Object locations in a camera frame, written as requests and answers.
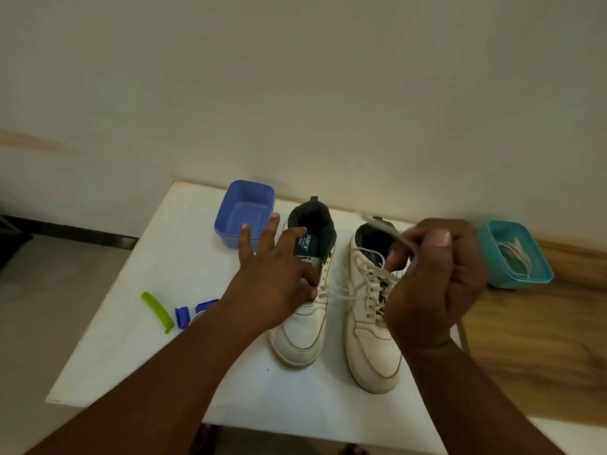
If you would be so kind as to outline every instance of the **hand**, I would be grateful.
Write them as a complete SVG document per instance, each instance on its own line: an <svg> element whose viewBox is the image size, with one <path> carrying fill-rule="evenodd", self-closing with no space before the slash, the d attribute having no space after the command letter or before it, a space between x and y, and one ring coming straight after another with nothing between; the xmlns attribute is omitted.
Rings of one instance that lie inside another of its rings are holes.
<svg viewBox="0 0 607 455"><path fill-rule="evenodd" d="M237 306L257 335L283 323L302 304L316 298L319 274L312 265L293 255L295 242L304 236L304 227L283 232L274 246L280 215L273 214L262 231L257 255L251 250L251 227L240 231L240 270L230 282L221 304ZM300 284L301 279L307 284Z"/></svg>
<svg viewBox="0 0 607 455"><path fill-rule="evenodd" d="M435 348L487 285L480 246L464 220L426 219L403 237L421 243L412 265L390 293L385 321L402 348ZM395 243L385 267L405 267L411 250Z"/></svg>

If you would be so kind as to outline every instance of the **white shoe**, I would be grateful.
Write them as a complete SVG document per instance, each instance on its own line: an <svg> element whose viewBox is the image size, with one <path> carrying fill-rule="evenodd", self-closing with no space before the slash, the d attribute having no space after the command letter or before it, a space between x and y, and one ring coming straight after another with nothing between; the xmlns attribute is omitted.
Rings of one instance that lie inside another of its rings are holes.
<svg viewBox="0 0 607 455"><path fill-rule="evenodd" d="M402 355L383 320L385 300L404 273L383 269L393 240L365 224L350 241L348 285L354 301L346 315L345 353L358 386L374 394L393 390L401 374Z"/></svg>
<svg viewBox="0 0 607 455"><path fill-rule="evenodd" d="M327 285L337 238L329 208L318 201L318 197L312 197L289 214L284 229L293 227L308 229L295 244L295 255L320 270L319 287ZM276 357L289 367L312 364L325 339L326 317L327 294L319 294L314 302L301 305L280 326L268 331L269 344Z"/></svg>

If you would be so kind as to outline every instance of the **white wall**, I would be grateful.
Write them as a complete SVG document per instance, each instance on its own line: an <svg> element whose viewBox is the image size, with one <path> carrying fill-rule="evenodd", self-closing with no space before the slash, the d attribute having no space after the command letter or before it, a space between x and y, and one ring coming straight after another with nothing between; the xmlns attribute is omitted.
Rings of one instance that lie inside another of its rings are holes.
<svg viewBox="0 0 607 455"><path fill-rule="evenodd" d="M0 0L0 207L140 235L170 182L607 244L607 0Z"/></svg>

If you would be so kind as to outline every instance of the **gray tile floor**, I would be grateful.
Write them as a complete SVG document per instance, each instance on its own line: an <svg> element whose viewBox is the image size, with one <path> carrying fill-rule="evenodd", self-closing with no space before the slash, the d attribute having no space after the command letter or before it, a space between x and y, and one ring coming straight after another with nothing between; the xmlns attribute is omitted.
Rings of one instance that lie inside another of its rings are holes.
<svg viewBox="0 0 607 455"><path fill-rule="evenodd" d="M79 409L44 402L130 251L36 236L0 270L0 453L24 453ZM343 444L225 428L217 455L335 455ZM412 452L367 448L373 455Z"/></svg>

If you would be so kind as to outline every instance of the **white table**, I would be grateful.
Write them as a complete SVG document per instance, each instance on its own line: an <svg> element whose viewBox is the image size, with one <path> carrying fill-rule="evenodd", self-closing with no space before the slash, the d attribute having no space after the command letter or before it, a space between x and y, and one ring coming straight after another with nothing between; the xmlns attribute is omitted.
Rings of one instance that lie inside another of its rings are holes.
<svg viewBox="0 0 607 455"><path fill-rule="evenodd" d="M178 335L177 327L164 334L140 298L144 290L155 295L172 317L175 307L193 307L223 294L239 267L236 251L225 248L213 231L223 197L221 189L173 183L50 391L48 402L91 404ZM284 222L295 206L277 200L274 211ZM362 220L334 209L331 216L338 233L339 261ZM410 226L393 223L401 230ZM333 266L331 278L331 283L345 285L340 265ZM342 302L330 301L324 347L307 369L284 367L266 335L259 337L225 376L204 421L444 454L406 363L399 385L388 394L368 394L356 385L345 359L344 313ZM451 335L459 343L456 329ZM196 360L195 351L192 360ZM571 428L539 419L535 423L553 439L563 432L559 425Z"/></svg>

